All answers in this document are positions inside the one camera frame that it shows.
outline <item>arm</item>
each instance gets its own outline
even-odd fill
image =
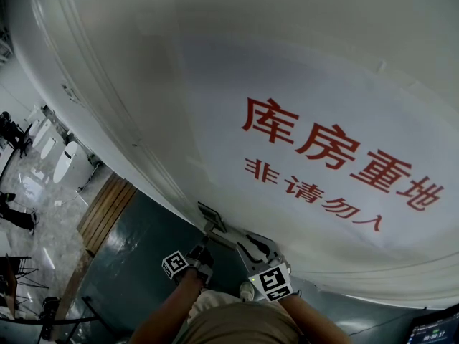
[[[297,295],[289,295],[279,303],[303,331],[311,344],[351,344],[349,336]]]
[[[134,332],[130,344],[172,343],[199,296],[203,282],[188,269],[169,298]]]

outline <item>gray floor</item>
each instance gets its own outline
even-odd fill
[[[174,289],[161,269],[161,260],[177,249],[188,251],[201,236],[193,226],[138,192],[95,257],[79,296],[91,297],[95,309],[118,337],[130,335]],[[209,248],[215,259],[213,288],[236,295],[245,279],[239,257],[216,244]],[[401,343],[410,320],[426,313],[320,292],[299,279],[293,279],[293,285],[302,289],[306,301],[348,334],[365,330],[352,335],[355,343]],[[69,318],[89,314],[78,298]],[[393,321],[366,330],[388,320]],[[63,337],[69,331],[63,330]],[[82,325],[72,338],[74,344],[114,342],[115,338],[98,323]]]
[[[59,297],[64,292],[84,251],[77,225],[112,171],[100,166],[78,196],[76,191],[53,183],[53,164],[40,159],[31,147],[27,154],[23,158],[19,152],[14,154],[1,179],[0,191],[16,194],[15,202],[9,204],[12,209],[30,212],[35,208],[40,222],[34,236],[3,219],[0,219],[0,231],[6,232],[11,256],[31,257],[29,266],[39,268],[30,275],[31,279],[49,286],[48,290],[18,286],[18,295],[32,297],[33,302],[25,306],[39,312],[46,296]],[[68,202],[55,206],[56,200]]]

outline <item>monitor screen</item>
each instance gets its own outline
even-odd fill
[[[459,344],[459,305],[415,318],[404,344]]]

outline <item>cable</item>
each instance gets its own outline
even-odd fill
[[[85,187],[89,184],[89,182],[91,182],[91,178],[93,178],[93,174],[95,172],[95,170],[97,170],[99,167],[99,163],[96,165],[96,167],[94,168],[94,171],[91,173],[91,176],[89,177],[89,180],[87,180],[87,183],[85,183],[85,185],[83,187],[81,187],[80,189],[80,192],[77,193],[76,197],[74,197],[73,199],[70,199],[70,200],[66,200],[66,201],[63,201],[61,205],[64,205],[66,203],[68,203],[69,201],[73,201],[75,200],[78,196],[81,195],[81,193],[85,190]]]
[[[391,323],[392,321],[398,320],[398,319],[400,319],[400,318],[402,318],[402,317],[404,317],[404,316],[411,315],[411,314],[414,313],[414,312],[424,311],[424,310],[426,310],[426,309],[427,309],[427,307],[424,307],[424,308],[422,308],[421,310],[412,310],[412,311],[409,311],[409,312],[405,312],[403,315],[396,316],[396,317],[394,317],[394,318],[392,318],[392,319],[390,319],[390,320],[388,320],[388,321],[381,322],[381,323],[378,324],[378,325],[371,326],[370,328],[363,329],[363,330],[357,331],[356,333],[349,334],[349,336],[357,335],[357,334],[360,334],[360,333],[362,333],[362,332],[364,332],[364,331],[368,331],[368,330],[377,328],[377,327],[379,327],[379,326],[386,325],[386,324]]]

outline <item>wall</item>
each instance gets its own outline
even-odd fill
[[[22,127],[36,104],[44,102],[18,59],[11,57],[5,66],[0,67],[0,112],[8,111],[13,121]]]

